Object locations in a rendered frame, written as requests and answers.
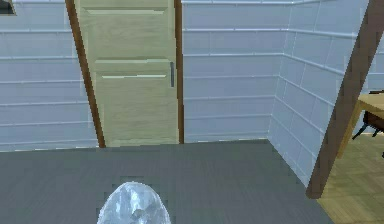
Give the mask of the light wooden table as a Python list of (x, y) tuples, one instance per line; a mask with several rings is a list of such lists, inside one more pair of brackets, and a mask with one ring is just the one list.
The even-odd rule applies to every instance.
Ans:
[(358, 97), (337, 152), (338, 158), (342, 157), (362, 111), (370, 112), (375, 116), (384, 119), (384, 91), (375, 91), (373, 94), (361, 94)]

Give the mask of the dark chair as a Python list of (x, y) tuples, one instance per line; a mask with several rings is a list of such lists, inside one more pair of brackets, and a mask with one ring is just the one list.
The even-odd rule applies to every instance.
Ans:
[(352, 137), (352, 139), (356, 139), (368, 127), (372, 128), (374, 130), (374, 132), (372, 134), (373, 137), (376, 137), (379, 132), (384, 133), (384, 119), (381, 119), (380, 117), (377, 117), (374, 114), (367, 112), (367, 111), (362, 111), (362, 112), (364, 112), (363, 125), (360, 127), (360, 129), (357, 131), (357, 133)]

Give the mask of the pale wooden room door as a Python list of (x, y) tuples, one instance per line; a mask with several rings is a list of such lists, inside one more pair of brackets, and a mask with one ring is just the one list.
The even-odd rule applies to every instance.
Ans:
[(65, 6), (98, 146), (182, 144), (181, 0), (65, 0)]

